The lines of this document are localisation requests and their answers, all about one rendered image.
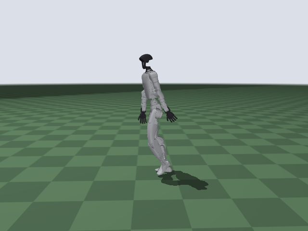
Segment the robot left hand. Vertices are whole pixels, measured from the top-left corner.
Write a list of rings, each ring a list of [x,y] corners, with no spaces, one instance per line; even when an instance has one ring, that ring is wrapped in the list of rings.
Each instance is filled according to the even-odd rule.
[[[168,107],[168,106],[167,106]],[[168,109],[169,109],[169,107],[168,107]],[[178,119],[178,118],[176,118],[175,116],[174,116],[174,114],[172,113],[172,112],[170,112],[170,109],[169,109],[169,111],[167,111],[167,112],[165,112],[166,114],[167,114],[167,121],[168,121],[168,118],[169,118],[169,120],[170,120],[170,122],[174,122],[174,120],[176,121],[176,119]],[[173,119],[174,120],[173,120]],[[171,121],[172,120],[172,121]]]

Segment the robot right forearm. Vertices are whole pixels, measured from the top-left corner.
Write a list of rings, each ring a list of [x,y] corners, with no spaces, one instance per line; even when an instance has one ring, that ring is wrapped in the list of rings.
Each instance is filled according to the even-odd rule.
[[[146,103],[147,103],[147,98],[146,96],[142,96],[142,103],[141,103],[141,107],[142,107],[142,111],[145,112],[146,111]]]

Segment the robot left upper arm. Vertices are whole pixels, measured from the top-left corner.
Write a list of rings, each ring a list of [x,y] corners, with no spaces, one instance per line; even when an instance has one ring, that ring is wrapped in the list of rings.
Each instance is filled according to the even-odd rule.
[[[149,73],[149,78],[152,81],[153,86],[155,88],[154,96],[155,97],[159,97],[159,95],[157,94],[157,91],[161,90],[161,88],[160,88],[160,84],[159,84],[159,81],[158,81],[157,73],[156,72],[150,72]]]

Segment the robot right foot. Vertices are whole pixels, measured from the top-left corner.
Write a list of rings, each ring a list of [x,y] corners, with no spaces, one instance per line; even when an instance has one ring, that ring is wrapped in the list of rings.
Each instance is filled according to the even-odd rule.
[[[155,170],[159,170],[160,168],[157,168],[157,169],[155,169]],[[166,169],[166,171],[165,172],[172,172],[172,168],[169,166],[167,169]]]

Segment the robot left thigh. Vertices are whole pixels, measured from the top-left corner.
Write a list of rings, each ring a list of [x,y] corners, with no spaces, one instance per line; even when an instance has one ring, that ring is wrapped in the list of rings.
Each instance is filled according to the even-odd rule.
[[[159,108],[153,109],[149,120],[148,120],[148,124],[147,124],[147,138],[148,138],[148,145],[152,146],[152,143],[154,141],[155,134],[156,134],[156,130],[158,127],[158,120],[157,118],[161,118],[163,114],[163,111],[161,111]]]

